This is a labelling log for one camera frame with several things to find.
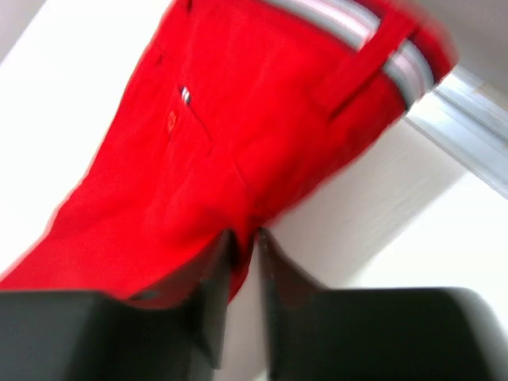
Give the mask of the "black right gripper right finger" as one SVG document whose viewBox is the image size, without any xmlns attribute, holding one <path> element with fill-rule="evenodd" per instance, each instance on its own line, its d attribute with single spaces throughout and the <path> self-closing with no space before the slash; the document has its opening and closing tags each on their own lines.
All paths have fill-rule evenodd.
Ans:
<svg viewBox="0 0 508 381">
<path fill-rule="evenodd" d="M 507 338 L 463 287 L 330 289 L 258 232 L 272 380 L 504 380 Z"/>
</svg>

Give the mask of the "red trousers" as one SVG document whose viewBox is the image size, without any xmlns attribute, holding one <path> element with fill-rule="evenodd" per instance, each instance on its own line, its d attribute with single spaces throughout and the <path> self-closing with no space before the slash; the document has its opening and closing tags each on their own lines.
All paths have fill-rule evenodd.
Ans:
<svg viewBox="0 0 508 381">
<path fill-rule="evenodd" d="M 195 284 L 221 231 L 256 230 L 367 150 L 456 65 L 407 1 L 176 1 L 80 184 L 3 291 L 142 299 Z"/>
</svg>

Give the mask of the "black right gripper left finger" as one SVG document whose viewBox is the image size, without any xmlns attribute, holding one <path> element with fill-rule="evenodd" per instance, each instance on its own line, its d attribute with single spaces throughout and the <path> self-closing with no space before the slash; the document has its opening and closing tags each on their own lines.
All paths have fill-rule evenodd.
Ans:
<svg viewBox="0 0 508 381">
<path fill-rule="evenodd" d="M 210 380 L 220 367 L 234 235 L 126 300 L 93 291 L 1 295 L 4 380 Z"/>
</svg>

